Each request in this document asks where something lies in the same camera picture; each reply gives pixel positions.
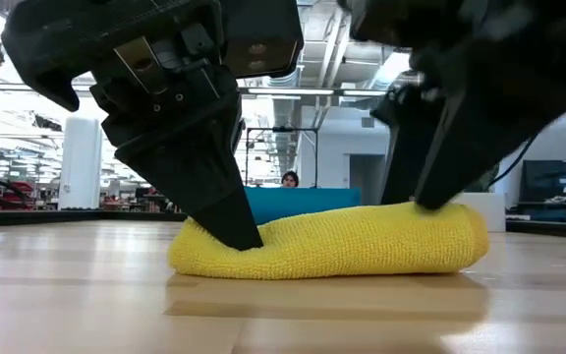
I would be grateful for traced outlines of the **green plant in white pot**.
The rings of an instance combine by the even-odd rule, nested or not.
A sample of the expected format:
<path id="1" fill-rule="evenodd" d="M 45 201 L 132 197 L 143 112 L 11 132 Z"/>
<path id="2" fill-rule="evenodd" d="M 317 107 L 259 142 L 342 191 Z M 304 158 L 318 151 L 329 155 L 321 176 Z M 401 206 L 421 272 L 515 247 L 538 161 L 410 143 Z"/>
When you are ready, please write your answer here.
<path id="1" fill-rule="evenodd" d="M 491 233 L 506 231 L 505 196 L 492 192 L 490 187 L 498 170 L 499 165 L 494 165 L 452 200 L 453 203 L 466 205 L 477 211 L 483 217 Z"/>

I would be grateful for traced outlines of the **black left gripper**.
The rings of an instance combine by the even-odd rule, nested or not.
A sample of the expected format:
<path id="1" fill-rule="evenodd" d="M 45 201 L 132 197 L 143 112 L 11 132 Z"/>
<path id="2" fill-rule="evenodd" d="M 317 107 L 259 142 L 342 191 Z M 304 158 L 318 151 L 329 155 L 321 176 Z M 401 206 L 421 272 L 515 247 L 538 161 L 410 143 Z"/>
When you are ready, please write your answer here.
<path id="1" fill-rule="evenodd" d="M 121 124 L 238 121 L 238 90 L 222 65 L 219 0 L 25 0 L 3 46 L 22 81 L 74 112 L 74 78 Z"/>

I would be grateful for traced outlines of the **red workshop equipment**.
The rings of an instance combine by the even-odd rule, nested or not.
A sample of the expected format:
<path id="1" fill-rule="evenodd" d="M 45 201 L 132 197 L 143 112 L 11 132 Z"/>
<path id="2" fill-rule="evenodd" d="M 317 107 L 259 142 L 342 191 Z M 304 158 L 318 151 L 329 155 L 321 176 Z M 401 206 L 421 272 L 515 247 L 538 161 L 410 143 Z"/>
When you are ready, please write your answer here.
<path id="1" fill-rule="evenodd" d="M 33 184 L 26 181 L 12 182 L 12 186 L 16 187 L 25 195 L 22 201 L 20 196 L 13 190 L 0 185 L 0 198 L 6 202 L 14 204 L 22 204 L 19 209 L 33 209 L 35 206 L 34 187 Z"/>

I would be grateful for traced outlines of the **black monitor cart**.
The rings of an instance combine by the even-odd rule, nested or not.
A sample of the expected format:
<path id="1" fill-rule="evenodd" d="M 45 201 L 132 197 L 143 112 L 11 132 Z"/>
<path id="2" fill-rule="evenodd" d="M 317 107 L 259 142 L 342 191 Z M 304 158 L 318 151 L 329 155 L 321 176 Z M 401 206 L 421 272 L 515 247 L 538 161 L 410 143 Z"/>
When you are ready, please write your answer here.
<path id="1" fill-rule="evenodd" d="M 566 223 L 566 160 L 524 160 L 518 202 L 506 212 Z"/>

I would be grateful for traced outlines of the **black aluminium table frame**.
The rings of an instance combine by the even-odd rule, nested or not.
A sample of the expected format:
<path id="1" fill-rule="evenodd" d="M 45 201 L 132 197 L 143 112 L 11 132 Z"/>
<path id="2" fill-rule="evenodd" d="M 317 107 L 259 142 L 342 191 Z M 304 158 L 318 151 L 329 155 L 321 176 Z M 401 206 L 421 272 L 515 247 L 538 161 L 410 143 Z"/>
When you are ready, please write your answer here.
<path id="1" fill-rule="evenodd" d="M 0 226 L 78 222 L 96 220 L 184 221 L 183 213 L 121 212 L 104 210 L 65 211 L 0 211 Z M 566 238 L 566 223 L 510 219 L 505 221 L 508 232 L 548 235 Z"/>

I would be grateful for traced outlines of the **white round pillar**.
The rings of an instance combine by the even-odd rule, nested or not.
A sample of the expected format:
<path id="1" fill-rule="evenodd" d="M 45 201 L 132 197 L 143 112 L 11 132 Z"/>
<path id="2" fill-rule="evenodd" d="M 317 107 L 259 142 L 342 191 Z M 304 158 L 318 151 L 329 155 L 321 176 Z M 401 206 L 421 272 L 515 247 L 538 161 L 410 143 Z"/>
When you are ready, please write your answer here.
<path id="1" fill-rule="evenodd" d="M 73 115 L 64 131 L 59 209 L 99 207 L 102 130 L 95 118 Z"/>

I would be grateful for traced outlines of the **yellow microfiber towel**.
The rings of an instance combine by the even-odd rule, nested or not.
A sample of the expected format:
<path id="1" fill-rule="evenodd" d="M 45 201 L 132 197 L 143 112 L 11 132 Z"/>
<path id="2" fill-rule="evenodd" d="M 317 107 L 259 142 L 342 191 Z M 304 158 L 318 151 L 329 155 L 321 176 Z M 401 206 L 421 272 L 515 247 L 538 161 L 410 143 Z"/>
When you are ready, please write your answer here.
<path id="1" fill-rule="evenodd" d="M 475 209 L 448 204 L 436 212 L 412 202 L 305 213 L 262 224 L 263 245 L 238 251 L 187 219 L 168 248 L 183 275 L 250 280 L 452 273 L 489 249 Z"/>

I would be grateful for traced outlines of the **blue plastic basket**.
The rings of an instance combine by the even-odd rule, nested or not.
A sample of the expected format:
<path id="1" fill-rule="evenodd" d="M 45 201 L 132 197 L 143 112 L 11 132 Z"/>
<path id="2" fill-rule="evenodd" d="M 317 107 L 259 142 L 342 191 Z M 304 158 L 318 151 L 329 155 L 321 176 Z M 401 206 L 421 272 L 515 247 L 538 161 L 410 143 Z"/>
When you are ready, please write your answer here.
<path id="1" fill-rule="evenodd" d="M 361 204 L 359 189 L 246 187 L 245 192 L 257 225 Z"/>

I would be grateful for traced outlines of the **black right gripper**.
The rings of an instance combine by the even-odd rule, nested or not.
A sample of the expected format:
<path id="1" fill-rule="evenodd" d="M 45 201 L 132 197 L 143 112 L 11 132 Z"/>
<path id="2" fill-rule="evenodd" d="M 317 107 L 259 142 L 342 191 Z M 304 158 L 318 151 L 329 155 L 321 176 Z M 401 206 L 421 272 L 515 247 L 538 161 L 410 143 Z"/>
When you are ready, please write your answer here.
<path id="1" fill-rule="evenodd" d="M 379 203 L 415 196 L 437 210 L 566 113 L 566 0 L 457 0 L 411 64 L 427 85 L 463 92 L 434 140 L 444 101 L 420 87 L 390 88 L 370 112 L 389 128 Z"/>

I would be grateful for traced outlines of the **grey door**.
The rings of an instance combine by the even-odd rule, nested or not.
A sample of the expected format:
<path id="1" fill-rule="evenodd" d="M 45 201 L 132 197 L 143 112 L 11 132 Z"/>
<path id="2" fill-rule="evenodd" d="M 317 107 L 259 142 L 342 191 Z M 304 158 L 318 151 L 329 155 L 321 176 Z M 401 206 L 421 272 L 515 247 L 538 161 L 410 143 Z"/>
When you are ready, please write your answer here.
<path id="1" fill-rule="evenodd" d="M 351 154 L 349 186 L 360 192 L 360 204 L 378 205 L 383 188 L 385 158 L 375 154 Z"/>

